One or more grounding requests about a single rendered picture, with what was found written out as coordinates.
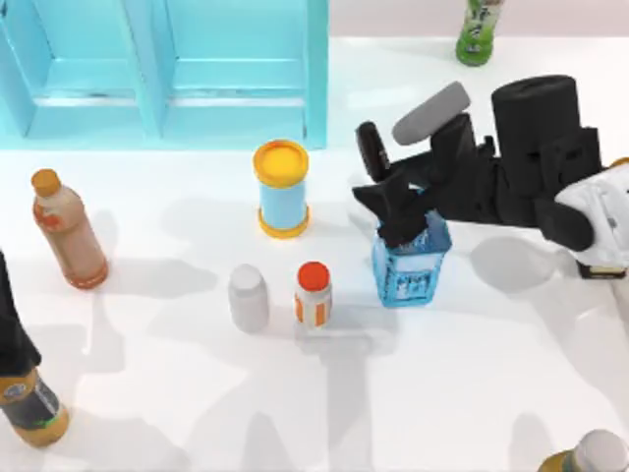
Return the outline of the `blue bottle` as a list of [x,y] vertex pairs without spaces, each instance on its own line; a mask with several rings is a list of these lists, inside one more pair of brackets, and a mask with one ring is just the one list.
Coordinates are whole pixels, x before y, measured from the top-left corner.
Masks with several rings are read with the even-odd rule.
[[443,259],[452,247],[446,221],[435,211],[427,214],[428,228],[412,243],[395,249],[374,234],[372,272],[384,307],[428,304],[434,295]]

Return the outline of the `pale grey rounded box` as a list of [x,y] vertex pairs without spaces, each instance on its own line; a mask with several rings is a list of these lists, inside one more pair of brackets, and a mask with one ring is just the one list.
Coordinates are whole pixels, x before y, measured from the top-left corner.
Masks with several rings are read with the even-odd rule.
[[460,82],[452,82],[400,118],[392,137],[400,146],[410,146],[430,137],[465,111],[471,99]]

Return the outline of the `yellow and blue can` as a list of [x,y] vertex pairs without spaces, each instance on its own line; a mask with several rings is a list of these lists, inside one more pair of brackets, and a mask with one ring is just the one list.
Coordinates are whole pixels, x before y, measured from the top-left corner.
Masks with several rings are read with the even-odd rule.
[[259,182],[260,228],[277,239],[298,237],[310,221],[306,202],[308,153],[295,142],[274,140],[257,149],[253,166]]

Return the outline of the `white bottle with orange cap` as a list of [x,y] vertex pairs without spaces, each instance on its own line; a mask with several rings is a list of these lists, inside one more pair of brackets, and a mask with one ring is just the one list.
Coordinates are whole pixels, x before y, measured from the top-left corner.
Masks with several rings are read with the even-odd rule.
[[310,261],[299,267],[294,300],[295,314],[302,325],[320,328],[329,321],[332,282],[326,265]]

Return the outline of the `green bottle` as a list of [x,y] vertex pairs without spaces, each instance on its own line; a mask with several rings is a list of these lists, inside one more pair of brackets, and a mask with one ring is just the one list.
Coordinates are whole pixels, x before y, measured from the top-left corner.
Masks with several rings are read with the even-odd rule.
[[464,65],[480,67],[493,51],[495,29],[505,0],[467,0],[464,23],[456,43],[456,57]]

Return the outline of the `light blue rack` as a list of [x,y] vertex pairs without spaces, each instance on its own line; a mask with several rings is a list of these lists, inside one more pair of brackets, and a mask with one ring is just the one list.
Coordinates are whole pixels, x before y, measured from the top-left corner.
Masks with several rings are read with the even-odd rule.
[[329,0],[0,0],[0,148],[323,148]]

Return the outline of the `yellow bottle with white cap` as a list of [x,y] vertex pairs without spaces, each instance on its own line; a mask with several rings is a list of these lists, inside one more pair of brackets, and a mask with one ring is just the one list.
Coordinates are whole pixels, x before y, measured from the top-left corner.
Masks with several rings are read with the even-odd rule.
[[574,447],[546,458],[537,472],[629,472],[629,445],[613,432],[592,430]]

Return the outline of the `brown bottle with orange cap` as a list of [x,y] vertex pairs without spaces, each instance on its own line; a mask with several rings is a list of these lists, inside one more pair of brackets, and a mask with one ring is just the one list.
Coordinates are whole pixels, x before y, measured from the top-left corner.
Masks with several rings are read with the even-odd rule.
[[50,168],[37,170],[30,181],[34,190],[34,221],[65,279],[83,290],[101,284],[108,275],[108,262],[81,197]]

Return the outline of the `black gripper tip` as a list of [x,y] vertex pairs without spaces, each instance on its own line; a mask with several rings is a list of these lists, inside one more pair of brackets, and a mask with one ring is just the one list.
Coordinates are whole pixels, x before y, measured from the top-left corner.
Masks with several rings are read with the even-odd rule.
[[19,318],[0,251],[0,377],[25,377],[40,363],[41,355]]

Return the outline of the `amber bottle with dark label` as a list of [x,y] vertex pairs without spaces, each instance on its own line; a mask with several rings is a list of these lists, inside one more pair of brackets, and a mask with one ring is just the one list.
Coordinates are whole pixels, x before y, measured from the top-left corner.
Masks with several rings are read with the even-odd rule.
[[58,442],[69,428],[68,409],[37,368],[18,377],[0,377],[0,410],[18,436],[35,448]]

